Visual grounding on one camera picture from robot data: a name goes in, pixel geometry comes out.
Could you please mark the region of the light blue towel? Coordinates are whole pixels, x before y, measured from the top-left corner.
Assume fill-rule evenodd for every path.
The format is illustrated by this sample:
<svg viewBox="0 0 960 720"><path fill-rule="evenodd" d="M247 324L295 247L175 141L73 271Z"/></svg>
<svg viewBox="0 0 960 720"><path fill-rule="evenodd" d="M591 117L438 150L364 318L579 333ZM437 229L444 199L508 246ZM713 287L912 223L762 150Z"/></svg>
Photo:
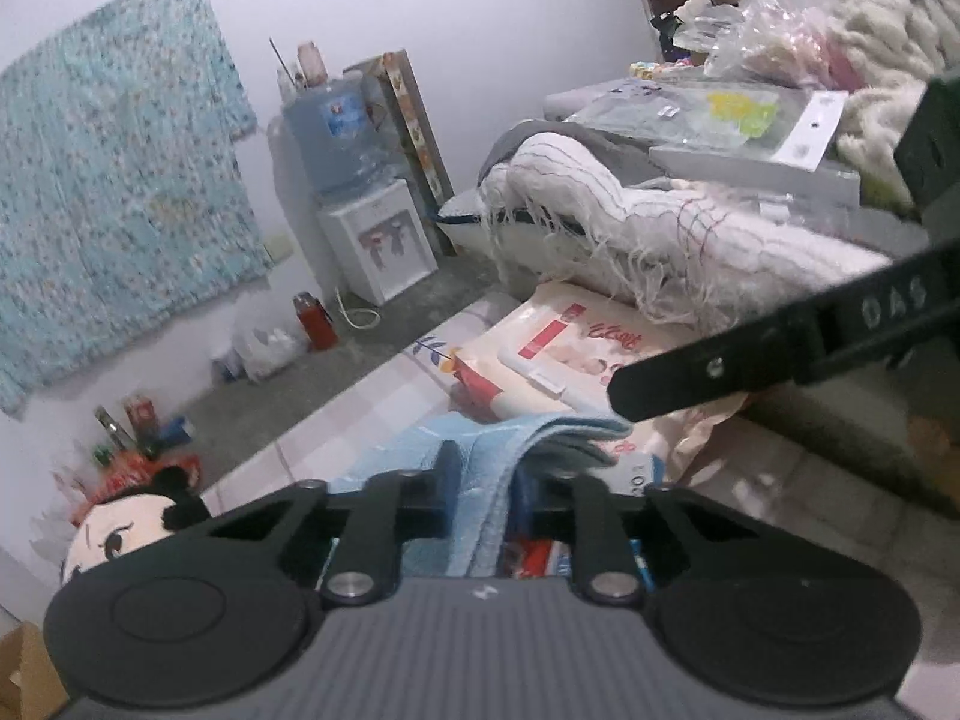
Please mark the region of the light blue towel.
<svg viewBox="0 0 960 720"><path fill-rule="evenodd" d="M613 413L553 411L480 424L448 413L371 447L331 488L351 493L379 473L433 468L441 445L460 460L448 538L418 538L404 551L402 572L425 577L491 577L509 518L509 488L523 461L547 470L585 472L612 463L606 442L630 436L633 424Z"/></svg>

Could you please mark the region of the teal floral wall cloth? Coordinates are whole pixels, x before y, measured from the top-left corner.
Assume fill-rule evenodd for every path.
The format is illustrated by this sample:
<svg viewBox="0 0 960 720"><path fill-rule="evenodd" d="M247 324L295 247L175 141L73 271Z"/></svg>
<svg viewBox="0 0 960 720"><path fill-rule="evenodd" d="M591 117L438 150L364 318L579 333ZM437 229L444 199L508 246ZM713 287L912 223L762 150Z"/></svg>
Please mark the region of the teal floral wall cloth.
<svg viewBox="0 0 960 720"><path fill-rule="evenodd" d="M268 268L210 0L112 0L2 75L2 408Z"/></svg>

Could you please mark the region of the leaning patterned board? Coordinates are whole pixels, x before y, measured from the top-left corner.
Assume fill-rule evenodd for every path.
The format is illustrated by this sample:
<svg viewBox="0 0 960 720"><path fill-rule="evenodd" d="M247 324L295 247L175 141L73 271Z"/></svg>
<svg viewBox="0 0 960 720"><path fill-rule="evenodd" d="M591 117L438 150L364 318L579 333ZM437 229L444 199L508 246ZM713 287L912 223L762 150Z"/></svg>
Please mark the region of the leaning patterned board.
<svg viewBox="0 0 960 720"><path fill-rule="evenodd" d="M409 54L391 50L350 65L348 71L361 75L368 115L398 175L409 184L431 247L436 254L454 255L454 244L438 224L439 210L454 197L454 187Z"/></svg>

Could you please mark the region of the black-haired doll red dress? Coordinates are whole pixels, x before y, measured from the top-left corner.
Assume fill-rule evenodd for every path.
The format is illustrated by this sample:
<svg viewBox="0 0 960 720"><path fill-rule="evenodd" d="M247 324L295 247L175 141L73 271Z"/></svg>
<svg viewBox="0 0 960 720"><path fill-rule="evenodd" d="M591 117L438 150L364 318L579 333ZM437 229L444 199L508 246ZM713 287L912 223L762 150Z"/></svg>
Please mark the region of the black-haired doll red dress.
<svg viewBox="0 0 960 720"><path fill-rule="evenodd" d="M205 500L190 488L184 468L161 468L145 484L107 496L89 509L68 546L60 585L211 516Z"/></svg>

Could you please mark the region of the clear plastic bags pile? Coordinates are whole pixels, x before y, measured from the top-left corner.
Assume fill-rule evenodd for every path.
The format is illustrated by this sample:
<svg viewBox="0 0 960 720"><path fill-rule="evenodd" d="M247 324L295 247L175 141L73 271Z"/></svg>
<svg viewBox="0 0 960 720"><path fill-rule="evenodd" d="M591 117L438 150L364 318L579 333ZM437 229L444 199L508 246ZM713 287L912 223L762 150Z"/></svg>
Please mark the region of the clear plastic bags pile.
<svg viewBox="0 0 960 720"><path fill-rule="evenodd" d="M711 5L683 21L674 44L703 54L704 76L713 80L843 91L861 85L850 60L828 36L825 11L811 0Z"/></svg>

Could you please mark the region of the white red diaper pack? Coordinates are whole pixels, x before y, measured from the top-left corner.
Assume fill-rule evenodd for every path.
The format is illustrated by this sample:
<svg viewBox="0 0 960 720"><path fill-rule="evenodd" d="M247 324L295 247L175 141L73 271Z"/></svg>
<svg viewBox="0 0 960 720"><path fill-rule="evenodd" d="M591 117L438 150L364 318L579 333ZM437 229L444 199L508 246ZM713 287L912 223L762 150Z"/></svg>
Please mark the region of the white red diaper pack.
<svg viewBox="0 0 960 720"><path fill-rule="evenodd" d="M550 411L605 411L613 374L695 339L690 328L658 325L638 310L568 283L545 283L485 335L457 349L454 374L478 408L500 419ZM731 419L745 398L640 422L608 440L610 461L597 470L620 494L672 483Z"/></svg>

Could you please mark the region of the brown cardboard box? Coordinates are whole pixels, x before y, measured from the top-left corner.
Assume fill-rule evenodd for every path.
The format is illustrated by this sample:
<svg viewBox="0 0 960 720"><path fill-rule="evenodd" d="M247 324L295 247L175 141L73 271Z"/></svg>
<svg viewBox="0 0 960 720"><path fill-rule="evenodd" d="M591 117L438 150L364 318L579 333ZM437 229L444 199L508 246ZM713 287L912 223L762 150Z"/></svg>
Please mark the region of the brown cardboard box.
<svg viewBox="0 0 960 720"><path fill-rule="evenodd" d="M36 624L23 622L0 640L2 720L47 720L67 700Z"/></svg>

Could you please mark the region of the flat white packaged box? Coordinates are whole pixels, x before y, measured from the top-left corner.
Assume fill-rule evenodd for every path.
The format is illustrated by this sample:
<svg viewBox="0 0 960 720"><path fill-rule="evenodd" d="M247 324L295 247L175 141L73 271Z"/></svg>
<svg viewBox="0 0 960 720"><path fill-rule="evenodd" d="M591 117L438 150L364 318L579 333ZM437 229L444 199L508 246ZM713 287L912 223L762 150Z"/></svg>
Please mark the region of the flat white packaged box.
<svg viewBox="0 0 960 720"><path fill-rule="evenodd" d="M830 151L844 91L630 80L569 118L647 149L667 174L856 208L861 176Z"/></svg>

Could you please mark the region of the white fringed knit blanket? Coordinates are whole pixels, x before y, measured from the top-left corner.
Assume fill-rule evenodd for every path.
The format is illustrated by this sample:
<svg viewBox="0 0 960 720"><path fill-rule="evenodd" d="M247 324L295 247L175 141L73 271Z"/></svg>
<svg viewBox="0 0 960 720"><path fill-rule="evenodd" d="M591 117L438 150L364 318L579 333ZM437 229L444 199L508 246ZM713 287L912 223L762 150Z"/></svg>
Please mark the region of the white fringed knit blanket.
<svg viewBox="0 0 960 720"><path fill-rule="evenodd" d="M623 182L613 151L581 138L530 122L509 132L478 179L493 260L708 332L890 265L862 245L768 220L722 185L626 162L641 182Z"/></svg>

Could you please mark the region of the red thermos bottle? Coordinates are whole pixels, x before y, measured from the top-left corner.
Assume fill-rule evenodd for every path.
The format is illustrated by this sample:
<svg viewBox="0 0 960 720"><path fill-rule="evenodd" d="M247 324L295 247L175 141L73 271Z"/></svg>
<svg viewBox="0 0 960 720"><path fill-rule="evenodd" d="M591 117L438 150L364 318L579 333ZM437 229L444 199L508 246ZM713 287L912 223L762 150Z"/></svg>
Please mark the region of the red thermos bottle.
<svg viewBox="0 0 960 720"><path fill-rule="evenodd" d="M322 302L311 293L298 293L293 298L293 307L314 351L334 348L338 335Z"/></svg>

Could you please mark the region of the blue water jug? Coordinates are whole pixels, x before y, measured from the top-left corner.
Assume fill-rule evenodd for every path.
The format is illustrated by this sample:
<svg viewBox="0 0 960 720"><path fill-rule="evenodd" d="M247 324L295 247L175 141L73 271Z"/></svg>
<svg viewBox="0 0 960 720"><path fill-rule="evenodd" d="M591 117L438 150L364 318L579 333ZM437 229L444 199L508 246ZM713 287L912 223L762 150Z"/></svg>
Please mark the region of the blue water jug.
<svg viewBox="0 0 960 720"><path fill-rule="evenodd" d="M283 119L318 205L351 202L389 180L359 71L301 91L283 108Z"/></svg>

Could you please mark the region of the white water dispenser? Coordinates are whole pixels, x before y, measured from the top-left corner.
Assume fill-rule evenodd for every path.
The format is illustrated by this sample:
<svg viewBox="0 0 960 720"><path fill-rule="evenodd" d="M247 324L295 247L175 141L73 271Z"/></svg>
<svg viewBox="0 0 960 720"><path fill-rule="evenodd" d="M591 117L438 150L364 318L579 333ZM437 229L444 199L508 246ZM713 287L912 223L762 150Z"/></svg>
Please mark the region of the white water dispenser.
<svg viewBox="0 0 960 720"><path fill-rule="evenodd" d="M321 208L317 219L348 289L368 304L387 304L438 270L402 179Z"/></svg>

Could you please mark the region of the cream fluffy blanket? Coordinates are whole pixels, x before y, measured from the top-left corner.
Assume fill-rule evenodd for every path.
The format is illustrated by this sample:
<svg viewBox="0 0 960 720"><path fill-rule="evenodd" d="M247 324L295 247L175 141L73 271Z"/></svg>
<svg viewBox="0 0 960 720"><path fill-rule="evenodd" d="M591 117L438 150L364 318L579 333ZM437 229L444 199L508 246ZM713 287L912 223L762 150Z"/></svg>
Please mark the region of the cream fluffy blanket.
<svg viewBox="0 0 960 720"><path fill-rule="evenodd" d="M836 153L861 174L866 205L914 215L895 148L928 83L958 65L958 0L830 0L827 36L861 82L844 105Z"/></svg>

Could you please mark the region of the white plastic bag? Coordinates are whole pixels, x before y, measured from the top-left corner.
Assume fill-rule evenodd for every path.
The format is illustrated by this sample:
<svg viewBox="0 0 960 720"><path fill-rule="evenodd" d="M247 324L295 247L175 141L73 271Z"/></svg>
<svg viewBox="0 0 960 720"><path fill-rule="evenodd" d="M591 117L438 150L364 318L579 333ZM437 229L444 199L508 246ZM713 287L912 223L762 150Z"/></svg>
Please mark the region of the white plastic bag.
<svg viewBox="0 0 960 720"><path fill-rule="evenodd" d="M263 382L290 367L308 351L308 339L293 310L270 293L245 294L228 346L213 355L215 376L223 382Z"/></svg>

